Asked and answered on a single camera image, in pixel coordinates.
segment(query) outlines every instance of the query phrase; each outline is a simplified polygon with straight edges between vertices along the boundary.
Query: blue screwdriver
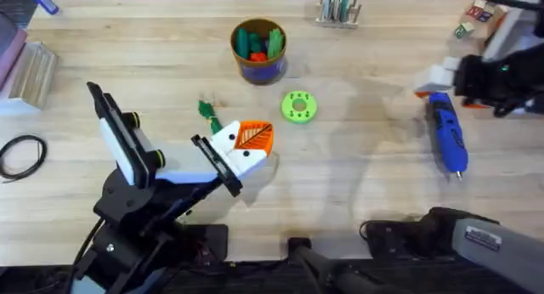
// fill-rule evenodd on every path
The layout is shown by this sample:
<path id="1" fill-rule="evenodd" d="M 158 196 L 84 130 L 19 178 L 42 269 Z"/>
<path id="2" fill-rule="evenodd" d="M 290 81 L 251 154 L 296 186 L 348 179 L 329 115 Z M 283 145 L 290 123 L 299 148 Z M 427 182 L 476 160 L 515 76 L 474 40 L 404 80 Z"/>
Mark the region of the blue screwdriver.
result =
<path id="1" fill-rule="evenodd" d="M 442 160 L 448 171 L 462 180 L 462 173 L 467 171 L 468 153 L 453 104 L 447 93 L 430 94 L 429 103 L 436 121 L 436 139 Z"/>

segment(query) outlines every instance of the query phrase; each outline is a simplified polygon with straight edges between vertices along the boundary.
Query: green donut toy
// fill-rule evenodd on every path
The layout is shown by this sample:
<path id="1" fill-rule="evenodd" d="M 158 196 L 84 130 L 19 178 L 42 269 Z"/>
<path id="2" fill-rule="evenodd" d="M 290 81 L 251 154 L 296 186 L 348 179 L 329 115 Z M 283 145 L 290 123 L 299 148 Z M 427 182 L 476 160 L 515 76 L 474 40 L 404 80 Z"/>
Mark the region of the green donut toy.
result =
<path id="1" fill-rule="evenodd" d="M 317 102 L 310 93 L 291 91 L 281 101 L 281 113 L 291 122 L 306 123 L 317 113 Z"/>

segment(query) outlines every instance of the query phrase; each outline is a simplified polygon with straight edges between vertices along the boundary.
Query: wooden tabletop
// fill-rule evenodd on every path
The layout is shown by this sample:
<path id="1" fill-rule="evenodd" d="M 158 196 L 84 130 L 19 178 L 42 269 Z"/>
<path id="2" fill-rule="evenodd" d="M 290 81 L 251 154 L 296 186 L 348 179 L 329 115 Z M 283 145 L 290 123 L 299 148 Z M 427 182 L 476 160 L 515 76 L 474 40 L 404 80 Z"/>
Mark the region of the wooden tabletop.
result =
<path id="1" fill-rule="evenodd" d="M 461 47 L 452 33 L 471 0 L 361 0 L 357 30 L 312 23 L 318 0 L 56 0 L 29 26 L 61 60 L 43 112 L 0 119 L 0 144 L 43 136 L 48 159 L 34 175 L 0 184 L 0 266 L 71 263 L 97 220 L 94 203 L 115 162 L 99 134 L 85 82 L 136 110 L 150 139 L 207 135 L 197 100 L 222 123 L 262 119 L 275 127 L 268 165 L 233 199 L 219 189 L 190 223 L 226 223 L 229 259 L 274 259 L 294 235 L 315 238 L 332 257 L 365 253 L 357 228 L 369 218 L 450 206 L 544 238 L 544 127 L 537 117 L 495 119 L 456 104 L 470 152 L 461 183 L 435 162 L 415 73 Z M 268 17 L 286 31 L 287 73 L 256 87 L 239 75 L 233 28 Z M 314 94 L 316 118 L 295 125 L 280 113 L 291 90 Z M 12 164 L 36 159 L 14 150 Z"/>

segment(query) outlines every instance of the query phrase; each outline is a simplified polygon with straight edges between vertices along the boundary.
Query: book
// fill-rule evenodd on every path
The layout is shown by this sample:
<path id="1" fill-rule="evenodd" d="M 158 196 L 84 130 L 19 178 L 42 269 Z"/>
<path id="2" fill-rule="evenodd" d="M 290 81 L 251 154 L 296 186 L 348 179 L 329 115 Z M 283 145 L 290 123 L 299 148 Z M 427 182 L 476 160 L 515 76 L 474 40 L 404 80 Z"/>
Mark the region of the book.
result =
<path id="1" fill-rule="evenodd" d="M 36 113 L 45 104 L 57 56 L 40 42 L 28 42 L 0 90 L 0 115 Z"/>
<path id="2" fill-rule="evenodd" d="M 0 13 L 0 86 L 5 82 L 25 40 L 26 33 Z"/>

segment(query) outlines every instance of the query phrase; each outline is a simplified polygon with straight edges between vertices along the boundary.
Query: cable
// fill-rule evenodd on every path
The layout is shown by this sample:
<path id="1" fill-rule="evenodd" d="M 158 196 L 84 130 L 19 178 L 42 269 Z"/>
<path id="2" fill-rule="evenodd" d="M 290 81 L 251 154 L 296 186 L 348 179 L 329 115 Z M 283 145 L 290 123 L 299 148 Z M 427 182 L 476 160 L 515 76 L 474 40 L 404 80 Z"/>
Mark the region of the cable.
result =
<path id="1" fill-rule="evenodd" d="M 520 8 L 520 9 L 532 10 L 536 12 L 544 11 L 544 4 L 539 4 L 539 3 L 529 3 L 529 2 L 518 1 L 518 0 L 485 0 L 485 1 L 506 5 L 512 8 Z"/>
<path id="2" fill-rule="evenodd" d="M 363 233 L 363 229 L 365 229 L 366 232 L 366 226 L 370 223 L 390 223 L 390 222 L 398 222 L 398 221 L 390 221 L 390 220 L 368 220 L 360 224 L 359 226 L 359 236 L 361 239 L 363 239 L 365 242 L 368 241 L 368 237 Z"/>
<path id="3" fill-rule="evenodd" d="M 3 167 L 3 158 L 2 156 L 6 154 L 6 152 L 11 149 L 14 145 L 18 144 L 21 141 L 26 140 L 34 140 L 38 142 L 38 159 L 36 163 L 34 163 L 31 167 L 26 169 L 23 172 L 17 173 L 17 174 L 11 174 L 4 170 Z M 42 146 L 42 154 L 40 154 L 40 145 Z M 2 149 L 0 150 L 0 176 L 3 178 L 8 179 L 8 183 L 20 180 L 22 178 L 26 178 L 31 176 L 45 161 L 45 157 L 48 154 L 48 146 L 45 143 L 45 141 L 39 137 L 33 136 L 33 135 L 22 135 L 15 139 L 10 140 L 7 142 Z"/>
<path id="4" fill-rule="evenodd" d="M 76 275 L 76 264 L 82 259 L 83 253 L 87 250 L 88 244 L 91 242 L 94 235 L 96 235 L 96 232 L 99 230 L 100 226 L 102 226 L 103 222 L 104 222 L 104 218 L 99 218 L 98 222 L 96 222 L 93 229 L 91 229 L 91 231 L 88 233 L 87 238 L 85 238 L 85 240 L 83 241 L 82 246 L 79 248 L 79 251 L 76 254 L 76 258 L 74 259 L 74 263 L 71 266 L 68 279 L 66 280 L 65 294 L 71 293 L 71 285 L 73 284 L 74 276 Z"/>

